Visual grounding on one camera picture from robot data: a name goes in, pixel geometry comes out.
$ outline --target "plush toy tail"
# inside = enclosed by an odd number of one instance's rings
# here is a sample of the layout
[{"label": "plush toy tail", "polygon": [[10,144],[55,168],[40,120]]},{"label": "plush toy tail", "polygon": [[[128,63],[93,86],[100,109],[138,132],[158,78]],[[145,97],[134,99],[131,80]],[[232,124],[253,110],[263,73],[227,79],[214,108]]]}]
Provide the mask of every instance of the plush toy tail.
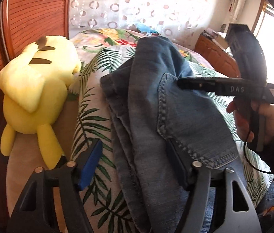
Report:
[{"label": "plush toy tail", "polygon": [[37,109],[45,83],[45,78],[29,66],[40,46],[29,44],[0,71],[0,89],[29,113]]},{"label": "plush toy tail", "polygon": [[9,156],[11,154],[15,135],[16,131],[9,124],[7,124],[2,133],[0,145],[1,153],[4,156]]},{"label": "plush toy tail", "polygon": [[42,158],[49,169],[53,169],[60,157],[65,155],[50,124],[37,127],[38,142]]}]

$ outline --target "hand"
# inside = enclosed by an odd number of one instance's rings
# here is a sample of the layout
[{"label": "hand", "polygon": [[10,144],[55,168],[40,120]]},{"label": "hand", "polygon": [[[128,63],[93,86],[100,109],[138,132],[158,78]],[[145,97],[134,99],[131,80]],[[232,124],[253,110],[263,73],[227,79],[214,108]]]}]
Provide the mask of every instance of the hand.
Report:
[{"label": "hand", "polygon": [[[257,111],[260,115],[265,116],[265,137],[264,144],[270,143],[272,138],[274,137],[274,104],[261,103],[260,106],[257,102],[251,102],[251,108],[254,111]],[[243,141],[246,140],[249,131],[249,122],[245,119],[238,111],[237,106],[234,101],[232,101],[228,107],[227,112],[233,112],[234,121],[237,128],[237,134],[239,138]],[[247,142],[252,142],[254,139],[253,132],[250,132]]]}]

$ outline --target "plush toy foot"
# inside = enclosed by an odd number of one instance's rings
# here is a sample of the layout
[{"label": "plush toy foot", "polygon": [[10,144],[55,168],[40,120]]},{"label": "plush toy foot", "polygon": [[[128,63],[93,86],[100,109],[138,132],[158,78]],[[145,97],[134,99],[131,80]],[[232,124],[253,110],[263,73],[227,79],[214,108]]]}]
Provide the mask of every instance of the plush toy foot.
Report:
[{"label": "plush toy foot", "polygon": [[81,66],[82,66],[81,61],[78,60],[78,61],[77,61],[77,64],[75,65],[75,68],[74,68],[74,70],[73,70],[72,73],[73,73],[73,74],[78,73],[78,72],[80,71],[80,69],[81,69]]},{"label": "plush toy foot", "polygon": [[53,169],[60,157],[65,155],[50,124],[37,127],[38,142],[42,158],[49,169]]},{"label": "plush toy foot", "polygon": [[0,145],[1,153],[4,156],[9,156],[11,154],[15,135],[16,131],[9,124],[7,124],[2,133]]}]

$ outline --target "box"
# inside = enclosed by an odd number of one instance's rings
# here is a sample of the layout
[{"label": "box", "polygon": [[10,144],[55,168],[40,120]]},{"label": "box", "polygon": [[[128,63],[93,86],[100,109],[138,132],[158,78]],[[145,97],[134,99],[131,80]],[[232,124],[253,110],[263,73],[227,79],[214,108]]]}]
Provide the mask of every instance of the box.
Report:
[{"label": "box", "polygon": [[218,43],[219,45],[221,45],[224,49],[227,49],[228,48],[228,43],[227,41],[220,35],[218,35],[217,37],[214,38]]}]

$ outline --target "blue object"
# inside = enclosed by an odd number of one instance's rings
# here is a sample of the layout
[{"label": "blue object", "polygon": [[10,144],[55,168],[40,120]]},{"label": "blue object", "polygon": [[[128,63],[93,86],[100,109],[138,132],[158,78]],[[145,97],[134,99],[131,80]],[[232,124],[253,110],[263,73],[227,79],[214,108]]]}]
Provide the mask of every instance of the blue object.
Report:
[{"label": "blue object", "polygon": [[151,33],[157,33],[157,34],[159,34],[156,30],[154,30],[151,27],[146,26],[146,25],[144,25],[142,23],[136,24],[136,27],[137,27],[138,30],[140,30],[140,32],[151,32]]},{"label": "blue object", "polygon": [[82,152],[76,160],[76,162],[85,160],[84,166],[80,169],[80,179],[78,182],[80,191],[90,185],[101,156],[102,141],[96,138],[93,140],[91,146],[85,152]]}]

